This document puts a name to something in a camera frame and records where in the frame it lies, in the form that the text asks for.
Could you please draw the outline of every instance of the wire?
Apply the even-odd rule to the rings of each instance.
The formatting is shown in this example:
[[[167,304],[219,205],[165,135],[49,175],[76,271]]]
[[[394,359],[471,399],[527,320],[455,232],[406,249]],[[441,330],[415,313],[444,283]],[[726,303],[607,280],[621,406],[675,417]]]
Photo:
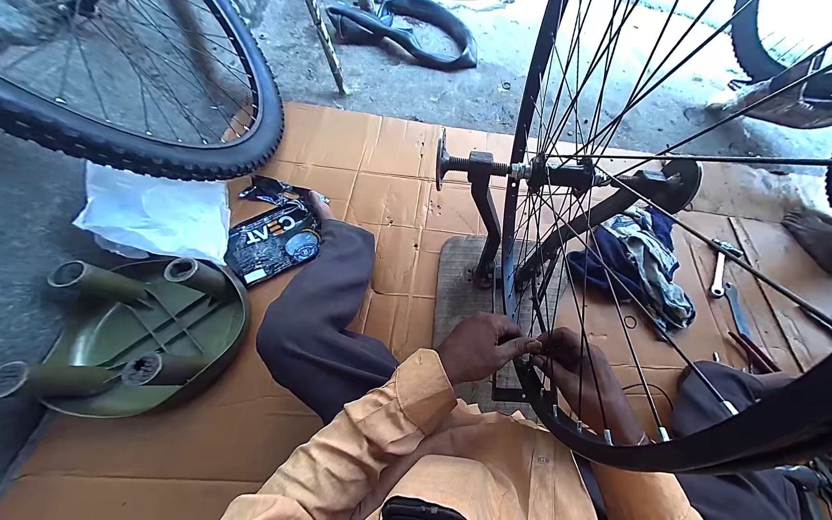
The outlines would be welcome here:
[[[654,385],[653,383],[647,383],[647,386],[648,387],[653,387],[657,390],[660,390],[660,393],[662,393],[663,396],[666,398],[666,402],[669,403],[669,408],[670,409],[673,408],[673,400],[669,398],[669,395],[667,395],[666,392],[663,389],[661,389],[657,385]],[[624,391],[624,390],[627,390],[627,389],[633,389],[634,387],[643,387],[643,385],[641,385],[641,383],[634,383],[633,385],[628,385],[627,387],[624,387],[621,390]],[[642,394],[626,393],[625,395],[642,395]]]

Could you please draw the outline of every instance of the bare foot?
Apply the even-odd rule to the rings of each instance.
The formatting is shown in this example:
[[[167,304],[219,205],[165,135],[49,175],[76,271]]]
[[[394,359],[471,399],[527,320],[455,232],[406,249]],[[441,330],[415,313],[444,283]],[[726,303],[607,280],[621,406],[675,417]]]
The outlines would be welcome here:
[[[789,213],[782,225],[820,268],[832,273],[832,218],[810,210]]]
[[[313,214],[320,219],[320,222],[336,218],[336,216],[333,215],[333,208],[323,202],[323,199],[320,198],[320,194],[317,192],[313,190],[307,192],[307,202],[310,204],[310,207],[313,208]]]

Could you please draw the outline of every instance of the hand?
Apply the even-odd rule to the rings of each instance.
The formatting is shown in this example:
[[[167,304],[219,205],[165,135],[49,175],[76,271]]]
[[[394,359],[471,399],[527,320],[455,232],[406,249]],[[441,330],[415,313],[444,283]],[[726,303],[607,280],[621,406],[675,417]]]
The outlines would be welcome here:
[[[514,357],[538,353],[541,344],[522,336],[502,314],[475,313],[455,325],[435,350],[452,385],[490,377]]]
[[[599,434],[604,429],[611,430],[615,444],[634,445],[644,439],[621,383],[599,347],[590,343],[589,349],[584,350],[580,335],[565,326],[538,336],[538,341],[547,355],[533,356],[532,363],[558,385],[564,399],[586,426]]]

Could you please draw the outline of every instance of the metal stand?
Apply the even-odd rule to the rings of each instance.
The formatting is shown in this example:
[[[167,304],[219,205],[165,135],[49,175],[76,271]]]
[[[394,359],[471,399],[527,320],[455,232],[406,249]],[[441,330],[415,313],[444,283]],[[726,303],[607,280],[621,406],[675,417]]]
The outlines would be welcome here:
[[[320,6],[317,6],[316,0],[304,0],[304,2],[307,4],[307,10],[310,11],[310,18],[313,19],[313,27],[316,29],[320,46],[323,48],[323,53],[326,54],[326,63],[329,64],[329,69],[333,71],[336,88],[339,89],[339,93],[342,95],[348,95],[346,80],[342,76],[342,66],[339,65],[339,56],[336,55],[336,48],[333,46],[333,40],[329,37],[329,30],[323,22],[323,17],[320,16]]]

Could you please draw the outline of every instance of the cloth rag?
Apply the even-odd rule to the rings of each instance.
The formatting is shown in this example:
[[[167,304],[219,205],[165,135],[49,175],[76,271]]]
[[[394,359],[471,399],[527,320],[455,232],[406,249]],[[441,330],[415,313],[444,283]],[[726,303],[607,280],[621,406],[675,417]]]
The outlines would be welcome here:
[[[666,215],[631,207],[596,227],[596,247],[567,255],[571,273],[597,289],[608,291],[611,284],[619,301],[629,301],[620,281],[665,331],[685,328],[695,319],[695,305],[673,281],[679,262],[673,254],[672,230],[673,221]],[[609,278],[598,254],[618,280]]]

